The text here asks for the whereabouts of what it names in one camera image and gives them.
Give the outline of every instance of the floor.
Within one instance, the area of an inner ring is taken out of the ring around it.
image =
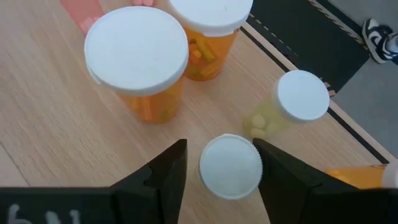
[[[397,0],[330,0],[362,24],[373,17],[398,30]],[[398,157],[398,66],[367,61],[334,97],[334,101]]]

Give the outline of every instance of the white bottle cap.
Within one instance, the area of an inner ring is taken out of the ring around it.
[[[382,186],[385,188],[398,188],[398,160],[386,166],[383,172]]]
[[[253,0],[167,0],[183,26],[208,37],[230,35],[249,16]]]
[[[325,84],[315,75],[301,70],[287,72],[279,79],[273,99],[282,116],[295,123],[321,118],[330,103]]]
[[[262,162],[257,149],[248,140],[223,134],[206,146],[200,158],[199,171],[211,192],[234,200],[248,196],[257,188]]]
[[[124,7],[91,26],[85,58],[96,81],[134,96],[153,95],[181,77],[188,63],[187,36],[164,11]]]

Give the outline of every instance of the orange bottle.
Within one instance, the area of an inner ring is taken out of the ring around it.
[[[139,119],[165,123],[177,114],[188,43],[170,14],[144,6],[107,13],[88,31],[85,58],[90,75]]]
[[[330,169],[326,173],[359,189],[398,188],[398,161],[388,165]]]
[[[184,75],[195,81],[216,77],[253,0],[167,0],[166,10],[184,26],[189,62]]]

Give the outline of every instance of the wooden surface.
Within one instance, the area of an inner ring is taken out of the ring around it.
[[[104,8],[124,5],[112,1]],[[241,133],[243,118],[284,73],[277,64],[240,32],[223,73],[205,83],[186,80],[178,116],[149,125],[91,80],[83,41],[57,1],[0,1],[1,185],[111,185],[187,138],[180,223],[268,222],[258,192],[233,202],[216,198],[197,166],[209,140]],[[328,114],[271,143],[319,169],[379,164]]]

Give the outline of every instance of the shoe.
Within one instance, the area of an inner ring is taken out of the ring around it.
[[[375,19],[368,19],[363,24],[362,35],[371,55],[378,63],[392,60],[398,54],[386,49],[386,43],[397,34],[387,25],[380,25]]]

